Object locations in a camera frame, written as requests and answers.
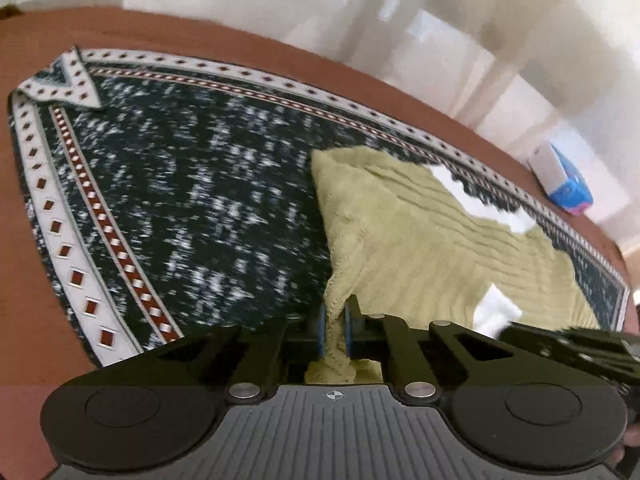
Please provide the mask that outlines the olive green knit garment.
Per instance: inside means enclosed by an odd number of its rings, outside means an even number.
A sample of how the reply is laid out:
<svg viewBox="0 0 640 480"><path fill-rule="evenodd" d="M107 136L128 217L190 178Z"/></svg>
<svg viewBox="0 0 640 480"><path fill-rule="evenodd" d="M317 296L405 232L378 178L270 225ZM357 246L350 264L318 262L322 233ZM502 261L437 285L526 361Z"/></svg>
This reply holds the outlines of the olive green knit garment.
<svg viewBox="0 0 640 480"><path fill-rule="evenodd" d="M572 260L523 209L469 196L442 166L402 162L356 146L311 156L332 273L326 283L326 354L311 384L379 382L373 358L351 358L340 320L349 298L424 330L437 320L484 332L503 300L510 320L547 330L598 324Z"/></svg>

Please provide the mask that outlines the blue tissue pack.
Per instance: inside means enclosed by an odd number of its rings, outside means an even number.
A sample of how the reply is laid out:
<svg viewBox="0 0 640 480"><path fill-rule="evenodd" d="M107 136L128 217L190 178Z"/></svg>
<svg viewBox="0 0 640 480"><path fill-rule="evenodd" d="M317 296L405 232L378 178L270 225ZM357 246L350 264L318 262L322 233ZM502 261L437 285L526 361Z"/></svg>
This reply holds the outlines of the blue tissue pack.
<svg viewBox="0 0 640 480"><path fill-rule="evenodd" d="M552 143L540 144L527 157L527 163L555 206L574 217L592 206L593 197L584 177Z"/></svg>

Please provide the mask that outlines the dark patterned rug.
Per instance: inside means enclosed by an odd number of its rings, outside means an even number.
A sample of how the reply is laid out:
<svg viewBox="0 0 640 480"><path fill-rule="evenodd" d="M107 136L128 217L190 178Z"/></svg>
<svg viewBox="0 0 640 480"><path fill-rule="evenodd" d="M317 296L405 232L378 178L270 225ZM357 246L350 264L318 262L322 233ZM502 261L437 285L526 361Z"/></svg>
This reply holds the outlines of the dark patterned rug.
<svg viewBox="0 0 640 480"><path fill-rule="evenodd" d="M623 325L623 274L552 209L438 136L308 84L73 48L9 93L8 115L38 250L96 365L318 304L330 260L311 154L356 145L445 167L482 204L528 214L598 324Z"/></svg>

